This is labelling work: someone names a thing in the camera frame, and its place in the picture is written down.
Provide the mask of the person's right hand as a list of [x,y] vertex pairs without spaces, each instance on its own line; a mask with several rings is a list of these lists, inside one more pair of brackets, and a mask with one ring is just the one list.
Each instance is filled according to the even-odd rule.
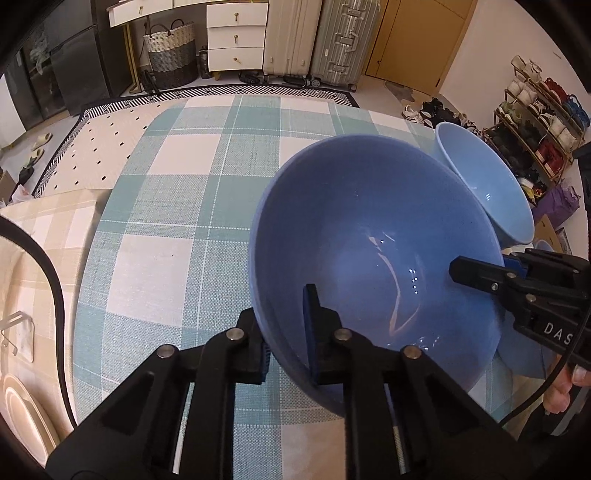
[[570,405],[570,391],[576,387],[589,388],[591,373],[580,366],[565,366],[544,394],[543,406],[550,414],[559,414]]

